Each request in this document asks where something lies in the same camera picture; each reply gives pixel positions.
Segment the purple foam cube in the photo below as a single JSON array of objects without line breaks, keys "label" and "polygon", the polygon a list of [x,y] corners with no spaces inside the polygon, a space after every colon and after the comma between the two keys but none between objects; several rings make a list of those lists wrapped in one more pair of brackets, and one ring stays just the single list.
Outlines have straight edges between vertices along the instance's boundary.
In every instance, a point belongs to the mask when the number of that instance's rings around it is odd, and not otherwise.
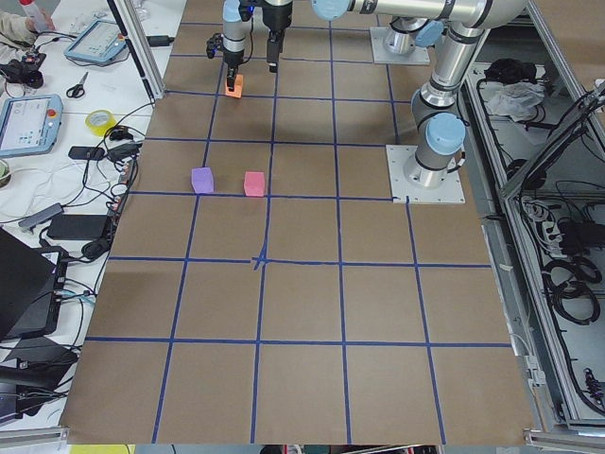
[{"label": "purple foam cube", "polygon": [[215,180],[210,167],[196,167],[191,170],[191,185],[196,194],[211,194],[215,191]]}]

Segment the black handled scissors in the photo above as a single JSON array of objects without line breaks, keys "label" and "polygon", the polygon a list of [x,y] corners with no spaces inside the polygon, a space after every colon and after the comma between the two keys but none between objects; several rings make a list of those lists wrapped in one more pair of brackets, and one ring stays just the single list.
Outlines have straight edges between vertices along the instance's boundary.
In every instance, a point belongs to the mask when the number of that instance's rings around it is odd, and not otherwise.
[{"label": "black handled scissors", "polygon": [[78,83],[66,90],[65,95],[71,99],[80,99],[85,95],[85,82],[88,78],[89,73],[86,72],[79,80]]}]

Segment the white crumpled cloth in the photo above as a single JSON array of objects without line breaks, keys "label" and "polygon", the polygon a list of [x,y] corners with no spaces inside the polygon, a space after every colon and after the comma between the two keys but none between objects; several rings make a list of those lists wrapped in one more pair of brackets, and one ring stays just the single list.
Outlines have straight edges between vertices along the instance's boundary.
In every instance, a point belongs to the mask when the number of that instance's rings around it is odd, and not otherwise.
[{"label": "white crumpled cloth", "polygon": [[491,115],[508,116],[513,121],[529,120],[544,98],[543,85],[517,82],[500,88],[487,101],[486,108]]}]

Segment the aluminium frame post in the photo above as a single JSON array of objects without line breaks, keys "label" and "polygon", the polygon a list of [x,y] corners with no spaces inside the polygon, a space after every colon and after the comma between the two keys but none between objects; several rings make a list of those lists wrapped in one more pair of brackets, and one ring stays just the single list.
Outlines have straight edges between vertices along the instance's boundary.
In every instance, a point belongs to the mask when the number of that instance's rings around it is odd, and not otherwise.
[{"label": "aluminium frame post", "polygon": [[149,101],[164,96],[165,85],[147,41],[147,35],[131,1],[108,0],[108,7],[124,37]]}]

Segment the black laptop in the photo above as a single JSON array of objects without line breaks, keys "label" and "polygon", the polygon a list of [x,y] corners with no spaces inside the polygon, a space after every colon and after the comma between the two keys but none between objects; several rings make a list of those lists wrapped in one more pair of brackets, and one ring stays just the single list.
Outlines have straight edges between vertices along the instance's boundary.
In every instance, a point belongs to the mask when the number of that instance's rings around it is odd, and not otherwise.
[{"label": "black laptop", "polygon": [[67,272],[59,246],[31,248],[1,232],[1,339],[31,339],[56,330]]}]

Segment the upper blue teach pendant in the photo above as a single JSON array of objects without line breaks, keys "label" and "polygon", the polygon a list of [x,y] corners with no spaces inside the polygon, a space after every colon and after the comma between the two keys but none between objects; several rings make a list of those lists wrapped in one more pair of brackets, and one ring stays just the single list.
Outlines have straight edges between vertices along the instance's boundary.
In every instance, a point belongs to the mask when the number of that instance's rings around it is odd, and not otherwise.
[{"label": "upper blue teach pendant", "polygon": [[67,60],[107,66],[127,45],[117,23],[97,19],[90,23],[63,51]]}]

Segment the pink foam cube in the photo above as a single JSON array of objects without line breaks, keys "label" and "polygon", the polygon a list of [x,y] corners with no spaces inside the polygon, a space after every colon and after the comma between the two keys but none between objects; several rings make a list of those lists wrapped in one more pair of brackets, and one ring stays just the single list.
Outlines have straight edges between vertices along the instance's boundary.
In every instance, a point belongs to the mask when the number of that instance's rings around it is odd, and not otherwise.
[{"label": "pink foam cube", "polygon": [[265,196],[265,173],[263,171],[246,171],[244,192],[247,197],[262,198]]}]

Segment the orange foam cube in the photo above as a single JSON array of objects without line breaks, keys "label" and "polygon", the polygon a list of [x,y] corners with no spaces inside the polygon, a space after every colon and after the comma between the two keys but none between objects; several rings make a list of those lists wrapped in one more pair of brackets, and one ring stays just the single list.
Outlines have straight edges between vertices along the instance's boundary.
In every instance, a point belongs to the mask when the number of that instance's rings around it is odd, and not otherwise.
[{"label": "orange foam cube", "polygon": [[233,80],[225,81],[224,94],[229,97],[241,98],[244,86],[244,76],[238,74]]}]

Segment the blue teach pendant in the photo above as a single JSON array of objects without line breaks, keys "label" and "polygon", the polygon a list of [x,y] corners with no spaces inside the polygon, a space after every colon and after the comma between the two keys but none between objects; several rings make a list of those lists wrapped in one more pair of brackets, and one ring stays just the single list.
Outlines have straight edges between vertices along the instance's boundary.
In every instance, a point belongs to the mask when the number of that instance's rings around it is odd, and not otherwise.
[{"label": "blue teach pendant", "polygon": [[107,66],[127,45],[117,23],[97,19],[90,23],[63,51],[67,60]]},{"label": "blue teach pendant", "polygon": [[1,157],[49,153],[58,138],[62,109],[58,95],[7,99],[1,111]]}]

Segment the black power brick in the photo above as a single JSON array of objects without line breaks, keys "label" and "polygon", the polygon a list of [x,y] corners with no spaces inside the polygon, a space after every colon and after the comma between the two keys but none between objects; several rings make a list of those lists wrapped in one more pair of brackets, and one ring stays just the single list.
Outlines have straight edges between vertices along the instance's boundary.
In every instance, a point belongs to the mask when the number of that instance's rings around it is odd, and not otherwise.
[{"label": "black power brick", "polygon": [[51,220],[47,235],[55,240],[93,240],[103,236],[107,221],[105,215],[61,214]]}]

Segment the yellow tape roll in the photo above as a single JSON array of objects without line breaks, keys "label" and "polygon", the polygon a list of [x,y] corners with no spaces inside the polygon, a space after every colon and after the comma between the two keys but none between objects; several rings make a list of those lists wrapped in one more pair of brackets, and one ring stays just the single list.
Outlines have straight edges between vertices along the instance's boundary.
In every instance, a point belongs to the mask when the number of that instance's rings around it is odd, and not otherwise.
[{"label": "yellow tape roll", "polygon": [[99,109],[90,112],[85,118],[85,125],[97,137],[104,137],[117,125],[117,120],[109,110]]}]

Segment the lower blue teach pendant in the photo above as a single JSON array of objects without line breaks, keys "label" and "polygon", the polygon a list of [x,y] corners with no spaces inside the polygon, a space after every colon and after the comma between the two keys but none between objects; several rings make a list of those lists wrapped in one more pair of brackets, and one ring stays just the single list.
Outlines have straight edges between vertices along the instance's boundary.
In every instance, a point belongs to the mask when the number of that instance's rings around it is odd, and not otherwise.
[{"label": "lower blue teach pendant", "polygon": [[1,111],[1,157],[49,153],[58,138],[62,109],[58,95],[7,99]]}]

